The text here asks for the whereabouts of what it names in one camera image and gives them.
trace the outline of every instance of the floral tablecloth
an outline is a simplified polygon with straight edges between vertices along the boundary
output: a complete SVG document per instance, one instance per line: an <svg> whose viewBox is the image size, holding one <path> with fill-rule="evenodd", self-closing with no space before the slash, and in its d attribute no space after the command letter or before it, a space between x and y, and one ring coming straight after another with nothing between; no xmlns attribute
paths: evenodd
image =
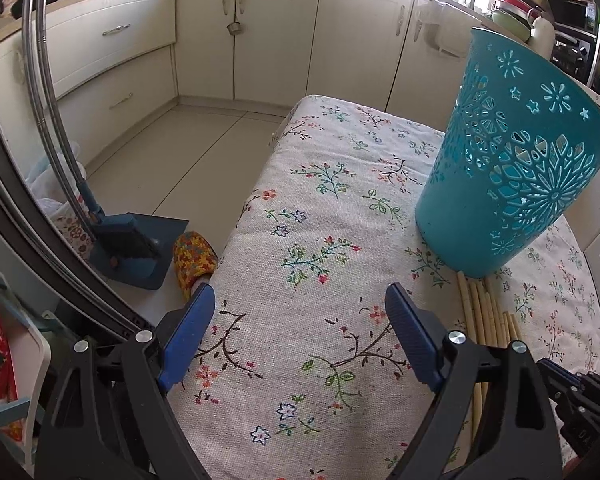
<svg viewBox="0 0 600 480"><path fill-rule="evenodd" d="M442 136L321 96L280 126L211 280L216 315L170 393L214 480L384 479L409 445L432 393L388 323L387 286L464 328L456 273L413 216ZM600 373L600 310L564 217L491 279L536 360ZM470 438L469 422L450 468Z"/></svg>

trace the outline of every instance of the metal screw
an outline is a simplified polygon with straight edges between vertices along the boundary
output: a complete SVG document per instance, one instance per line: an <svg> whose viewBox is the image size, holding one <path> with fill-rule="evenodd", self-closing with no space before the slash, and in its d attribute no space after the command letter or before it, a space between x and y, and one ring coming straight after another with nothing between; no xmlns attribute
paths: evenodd
<svg viewBox="0 0 600 480"><path fill-rule="evenodd" d="M466 336L462 332L454 330L453 332L449 332L449 341L457 345L461 345L466 341Z"/></svg>
<svg viewBox="0 0 600 480"><path fill-rule="evenodd" d="M84 339L78 341L75 345L74 345L74 350L76 352L78 352L78 354L81 354L82 352L84 352L87 348L89 348L89 342L85 341Z"/></svg>
<svg viewBox="0 0 600 480"><path fill-rule="evenodd" d="M153 337L154 335L150 330L141 330L136 334L136 341L139 343L148 343Z"/></svg>
<svg viewBox="0 0 600 480"><path fill-rule="evenodd" d="M526 345L522 341L514 341L511 343L511 348L514 352L523 354L526 352Z"/></svg>

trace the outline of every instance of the tile floor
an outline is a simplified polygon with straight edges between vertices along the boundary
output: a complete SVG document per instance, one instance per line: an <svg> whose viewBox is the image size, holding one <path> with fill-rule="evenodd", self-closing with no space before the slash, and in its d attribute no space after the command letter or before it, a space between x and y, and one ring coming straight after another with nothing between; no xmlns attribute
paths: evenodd
<svg viewBox="0 0 600 480"><path fill-rule="evenodd" d="M178 105L120 148L89 184L108 214L189 219L187 229L202 234L221 254L282 119ZM172 270L159 290L111 280L109 286L154 324L184 303Z"/></svg>

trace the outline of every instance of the bamboo stick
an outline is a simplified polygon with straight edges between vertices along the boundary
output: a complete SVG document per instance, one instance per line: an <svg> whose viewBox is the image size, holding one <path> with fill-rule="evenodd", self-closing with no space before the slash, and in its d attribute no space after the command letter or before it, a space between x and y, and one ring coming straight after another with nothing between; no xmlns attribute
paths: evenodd
<svg viewBox="0 0 600 480"><path fill-rule="evenodd" d="M475 332L474 311L471 307L471 299L469 298L469 287L462 270L458 272L458 285L460 287L460 296L462 297L462 308L464 309L467 335L472 341L477 343L478 339Z"/></svg>
<svg viewBox="0 0 600 480"><path fill-rule="evenodd" d="M513 324L513 319L511 319L511 314L507 312L507 323L509 324L509 335L511 340L518 339L518 335L516 334L516 326Z"/></svg>
<svg viewBox="0 0 600 480"><path fill-rule="evenodd" d="M516 327L516 336L522 341L522 331L520 330L520 325L518 324L518 318L516 317L515 312L512 314L511 319L513 320L513 326Z"/></svg>
<svg viewBox="0 0 600 480"><path fill-rule="evenodd" d="M491 330L491 340L494 346L500 346L498 344L498 335L496 331L496 319L493 313L493 302L491 301L491 294L488 292L484 293L484 299L487 302L487 315L489 316L489 328Z"/></svg>
<svg viewBox="0 0 600 480"><path fill-rule="evenodd" d="M474 306L474 318L476 325L476 337L478 338L478 345L486 345L486 336L484 333L484 322L482 318L482 309L480 308L480 296L478 295L478 288L474 281L469 282L469 290L471 291L472 304ZM484 399L487 398L487 383L481 383L480 389L482 391L481 404L484 404Z"/></svg>
<svg viewBox="0 0 600 480"><path fill-rule="evenodd" d="M474 438L480 426L480 418L482 417L482 387L480 384L474 384L474 426L472 428Z"/></svg>
<svg viewBox="0 0 600 480"><path fill-rule="evenodd" d="M484 279L484 284L487 287L487 292L491 295L491 307L493 309L493 317L496 320L496 338L498 339L498 346L500 348L506 348L507 344L504 341L504 330L500 323L502 313L500 311L500 305L498 304L495 289L493 288L492 280L486 277Z"/></svg>
<svg viewBox="0 0 600 480"><path fill-rule="evenodd" d="M482 282L476 282L478 287L478 298L480 300L480 310L482 312L482 324L484 325L484 336L487 346L495 346L495 341L491 336L491 324L489 322L489 312L491 307L487 304L487 297L485 296L484 285Z"/></svg>
<svg viewBox="0 0 600 480"><path fill-rule="evenodd" d="M507 322L507 314L508 312L502 313L502 325L504 327L504 337L507 342L507 346L511 343L511 335L509 333L509 323Z"/></svg>

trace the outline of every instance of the blue gripper pad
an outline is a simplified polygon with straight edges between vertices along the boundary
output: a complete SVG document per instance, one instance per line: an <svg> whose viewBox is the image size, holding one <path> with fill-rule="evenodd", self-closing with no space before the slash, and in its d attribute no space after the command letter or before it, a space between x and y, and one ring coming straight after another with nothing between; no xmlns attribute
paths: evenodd
<svg viewBox="0 0 600 480"><path fill-rule="evenodd" d="M434 317L434 319L427 319L429 321L427 324L434 325L436 334L432 334L433 336L446 334L444 327L435 314L418 309L400 283L393 283L386 290L384 309L416 378L429 386L432 392L437 393L445 380L440 373L442 358L439 349L442 348L442 338L436 345L418 316Z"/></svg>
<svg viewBox="0 0 600 480"><path fill-rule="evenodd" d="M199 286L184 310L185 313L164 345L162 370L158 375L158 384L164 392L168 392L174 384L183 379L198 350L202 336L205 335L216 310L216 295L213 288L207 284ZM160 325L163 322L170 323L170 320L166 319L170 314L177 316L179 311L165 314Z"/></svg>

